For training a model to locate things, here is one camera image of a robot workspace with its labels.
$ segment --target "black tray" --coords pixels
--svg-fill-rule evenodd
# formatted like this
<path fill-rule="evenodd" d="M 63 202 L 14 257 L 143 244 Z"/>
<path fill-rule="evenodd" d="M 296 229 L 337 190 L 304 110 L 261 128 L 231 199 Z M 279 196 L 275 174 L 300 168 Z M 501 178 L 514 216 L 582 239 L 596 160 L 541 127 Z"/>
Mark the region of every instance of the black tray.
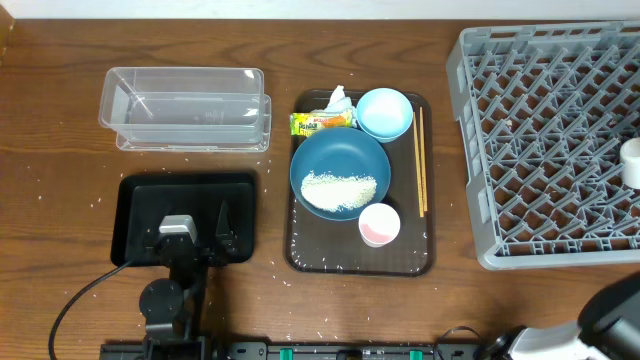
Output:
<path fill-rule="evenodd" d="M 363 91 L 347 91 L 354 105 Z M 331 91 L 310 90 L 297 101 L 295 112 L 310 112 L 327 106 Z M 400 138 L 382 144 L 391 162 L 391 185 L 384 203 L 400 215 L 402 228 L 398 238 L 380 248 L 366 245 L 358 231 L 358 220 L 329 221 L 315 216 L 289 197 L 285 240 L 285 259 L 295 270 L 309 273 L 352 275 L 418 276 L 425 274 L 435 260 L 433 212 L 433 153 L 431 146 L 431 108 L 420 95 L 405 93 L 416 116 L 424 113 L 425 153 L 427 158 L 428 209 L 420 218 L 416 184 L 413 128 Z M 291 157 L 306 139 L 293 136 Z"/>
<path fill-rule="evenodd" d="M 253 253 L 256 194 L 249 174 L 144 174 L 120 183 L 113 227 L 111 262 L 120 266 L 156 266 L 160 260 L 145 252 L 158 237 L 166 215 L 191 215 L 198 239 L 216 241 L 220 206 L 226 201 L 238 240 L 227 249 L 230 262 L 248 260 Z"/>

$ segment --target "white cup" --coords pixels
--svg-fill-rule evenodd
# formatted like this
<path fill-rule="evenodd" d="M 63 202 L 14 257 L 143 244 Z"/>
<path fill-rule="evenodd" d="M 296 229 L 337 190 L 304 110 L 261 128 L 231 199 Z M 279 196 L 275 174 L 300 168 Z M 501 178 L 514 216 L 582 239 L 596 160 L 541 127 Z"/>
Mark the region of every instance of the white cup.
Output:
<path fill-rule="evenodd" d="M 625 142 L 620 148 L 622 182 L 630 188 L 640 189 L 640 138 Z"/>
<path fill-rule="evenodd" d="M 392 242 L 400 232 L 400 217 L 389 205 L 367 206 L 358 219 L 358 229 L 365 244 L 381 247 Z"/>

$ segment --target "white rice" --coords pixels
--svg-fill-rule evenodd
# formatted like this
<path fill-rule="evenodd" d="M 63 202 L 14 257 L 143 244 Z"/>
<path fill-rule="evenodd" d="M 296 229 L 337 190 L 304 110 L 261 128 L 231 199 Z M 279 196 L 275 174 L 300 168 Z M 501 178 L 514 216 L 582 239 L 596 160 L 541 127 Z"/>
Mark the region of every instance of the white rice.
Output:
<path fill-rule="evenodd" d="M 330 212 L 353 210 L 366 205 L 376 193 L 372 176 L 315 175 L 313 171 L 302 180 L 302 196 L 311 205 Z"/>

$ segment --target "pink cup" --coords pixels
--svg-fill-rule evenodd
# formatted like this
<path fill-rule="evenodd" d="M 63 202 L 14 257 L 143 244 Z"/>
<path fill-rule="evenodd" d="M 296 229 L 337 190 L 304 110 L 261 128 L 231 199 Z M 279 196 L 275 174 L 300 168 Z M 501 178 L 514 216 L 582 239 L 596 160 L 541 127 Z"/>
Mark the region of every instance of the pink cup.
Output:
<path fill-rule="evenodd" d="M 365 244 L 381 247 L 392 242 L 400 232 L 400 217 L 387 204 L 367 206 L 358 219 L 358 229 Z"/>

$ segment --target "wire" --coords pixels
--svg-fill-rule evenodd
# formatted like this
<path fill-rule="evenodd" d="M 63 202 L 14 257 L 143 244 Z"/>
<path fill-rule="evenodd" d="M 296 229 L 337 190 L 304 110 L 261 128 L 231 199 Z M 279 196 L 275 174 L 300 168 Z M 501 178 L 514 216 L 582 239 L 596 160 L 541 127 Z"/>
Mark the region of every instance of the wire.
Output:
<path fill-rule="evenodd" d="M 477 331 L 473 330 L 472 328 L 468 327 L 468 326 L 456 326 L 454 328 L 451 328 L 449 330 L 447 330 L 446 333 L 442 334 L 442 336 L 440 336 L 438 338 L 438 340 L 436 340 L 436 343 L 433 347 L 433 359 L 436 359 L 436 354 L 438 355 L 438 357 L 440 358 L 440 360 L 444 360 L 444 357 L 442 356 L 442 352 L 438 349 L 438 345 L 440 344 L 440 341 L 444 340 L 447 336 L 457 332 L 457 331 L 469 331 L 471 333 L 473 333 L 479 340 L 481 343 L 484 344 L 484 339 L 482 338 L 482 336 L 480 336 L 480 334 L 478 334 Z"/>
<path fill-rule="evenodd" d="M 51 328 L 51 332 L 49 333 L 49 357 L 51 358 L 51 360 L 57 360 L 58 358 L 56 357 L 56 352 L 53 348 L 53 344 L 56 340 L 56 332 L 58 331 L 58 326 L 60 326 L 60 323 L 62 322 L 62 318 L 64 318 L 64 316 L 67 314 L 67 311 L 69 311 L 69 309 L 71 308 L 71 306 L 73 306 L 73 304 L 78 301 L 78 299 L 84 295 L 87 291 L 91 290 L 94 286 L 100 284 L 101 282 L 107 280 L 108 278 L 112 277 L 113 275 L 119 273 L 122 269 L 126 268 L 127 266 L 131 265 L 131 263 L 133 263 L 133 260 L 129 260 L 126 263 L 120 265 L 119 267 L 109 271 L 108 273 L 100 276 L 99 278 L 93 280 L 91 283 L 89 283 L 89 285 L 85 286 L 84 288 L 82 288 L 82 290 L 78 291 L 78 293 L 71 298 L 71 300 L 69 300 L 69 302 L 67 303 L 67 305 L 64 306 L 64 308 L 62 308 L 62 311 L 60 311 L 60 314 L 58 315 L 58 318 L 56 319 L 56 321 L 53 323 L 53 327 Z"/>

